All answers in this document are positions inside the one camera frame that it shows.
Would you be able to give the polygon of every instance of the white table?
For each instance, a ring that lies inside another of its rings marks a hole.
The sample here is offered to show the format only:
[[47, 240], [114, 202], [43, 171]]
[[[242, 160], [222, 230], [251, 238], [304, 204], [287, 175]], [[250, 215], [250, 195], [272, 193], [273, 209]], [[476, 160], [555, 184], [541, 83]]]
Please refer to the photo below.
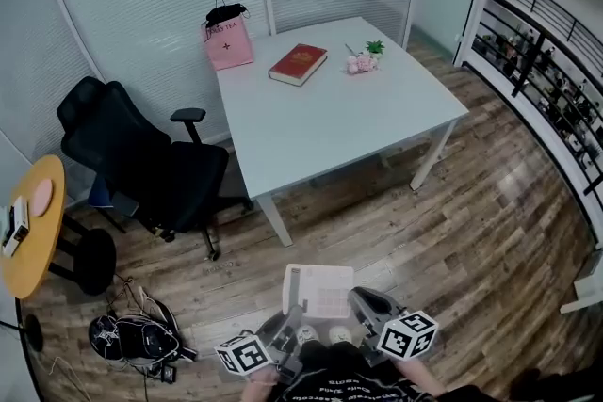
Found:
[[[380, 69], [347, 75], [345, 44], [360, 51], [367, 40], [385, 45]], [[268, 70], [298, 43], [327, 49], [328, 59], [300, 88], [270, 79]], [[432, 146], [411, 182], [416, 190], [468, 112], [360, 17], [256, 39], [253, 58], [252, 64], [218, 71], [220, 92], [249, 196], [285, 246], [292, 241], [272, 193], [432, 131]]]

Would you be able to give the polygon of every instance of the pink flower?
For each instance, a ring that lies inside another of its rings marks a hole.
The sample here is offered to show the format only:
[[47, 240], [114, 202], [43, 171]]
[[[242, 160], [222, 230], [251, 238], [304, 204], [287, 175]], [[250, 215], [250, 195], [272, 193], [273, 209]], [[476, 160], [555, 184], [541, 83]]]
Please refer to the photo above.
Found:
[[358, 71], [370, 72], [373, 70], [373, 59], [370, 56], [358, 56]]

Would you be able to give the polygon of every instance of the pink plate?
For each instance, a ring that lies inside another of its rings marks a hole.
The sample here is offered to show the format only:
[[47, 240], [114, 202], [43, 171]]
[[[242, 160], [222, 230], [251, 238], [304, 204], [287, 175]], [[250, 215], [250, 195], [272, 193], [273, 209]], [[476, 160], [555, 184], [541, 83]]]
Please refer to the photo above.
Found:
[[50, 200], [53, 198], [53, 181], [49, 178], [41, 180], [40, 184], [34, 192], [29, 205], [31, 214], [34, 217], [41, 217], [50, 204]]

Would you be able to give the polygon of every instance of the chair backrest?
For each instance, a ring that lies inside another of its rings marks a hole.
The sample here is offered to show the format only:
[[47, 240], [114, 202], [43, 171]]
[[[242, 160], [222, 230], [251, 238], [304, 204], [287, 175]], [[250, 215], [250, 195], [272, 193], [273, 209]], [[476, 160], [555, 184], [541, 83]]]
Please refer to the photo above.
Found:
[[171, 141], [140, 114], [119, 82], [104, 84], [85, 77], [65, 97], [57, 115], [65, 129], [65, 154], [134, 200], [148, 199]]

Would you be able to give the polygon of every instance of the table leg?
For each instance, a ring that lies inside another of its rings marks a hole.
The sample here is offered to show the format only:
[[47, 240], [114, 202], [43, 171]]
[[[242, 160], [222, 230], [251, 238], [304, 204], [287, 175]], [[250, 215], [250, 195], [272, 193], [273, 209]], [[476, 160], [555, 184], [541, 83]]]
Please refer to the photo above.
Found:
[[433, 130], [432, 145], [430, 146], [430, 150], [427, 151], [421, 167], [416, 172], [413, 181], [411, 181], [411, 189], [413, 189], [413, 191], [417, 191], [425, 181], [425, 178], [427, 178], [427, 175], [430, 173], [432, 166], [435, 164], [438, 156], [442, 152], [442, 149], [446, 145], [446, 141], [448, 141], [448, 138], [450, 137], [455, 125], [456, 120]]
[[88, 234], [88, 230], [86, 228], [84, 228], [82, 225], [80, 225], [73, 218], [70, 218], [70, 217], [68, 217], [65, 214], [63, 214], [63, 224], [67, 228], [69, 228], [70, 230], [72, 230], [73, 232], [76, 232], [77, 234], [79, 234], [80, 236], [84, 236], [84, 235]]
[[387, 158], [387, 154], [383, 151], [379, 153], [379, 157], [381, 158], [381, 164], [385, 169], [391, 169], [392, 165], [389, 164], [389, 159]]
[[67, 240], [64, 240], [63, 238], [59, 238], [57, 240], [57, 248], [68, 255], [75, 256], [75, 245]]
[[591, 305], [595, 305], [596, 303], [600, 303], [602, 301], [603, 292], [595, 292], [594, 295], [578, 298], [576, 301], [572, 301], [571, 303], [565, 303], [565, 305], [562, 305], [559, 311], [562, 314], [569, 314], [570, 312], [575, 312], [576, 310], [590, 307]]
[[106, 211], [106, 209], [96, 208], [96, 211], [98, 211], [101, 216], [106, 219], [109, 223], [111, 223], [118, 231], [125, 233], [125, 229], [122, 228], [122, 225], [120, 225], [115, 219], [113, 219], [113, 217]]
[[59, 277], [64, 278], [65, 280], [75, 281], [77, 283], [73, 272], [67, 268], [63, 268], [61, 265], [51, 263], [50, 266], [48, 266], [48, 271], [54, 273], [55, 275], [59, 275]]
[[286, 247], [293, 245], [291, 236], [289, 236], [289, 232], [286, 230], [286, 226], [283, 223], [281, 215], [279, 214], [279, 210], [277, 210], [276, 206], [274, 205], [272, 196], [270, 194], [258, 196], [257, 202], [264, 211], [264, 214], [272, 225], [272, 228], [281, 239], [281, 243], [283, 243], [283, 245]]

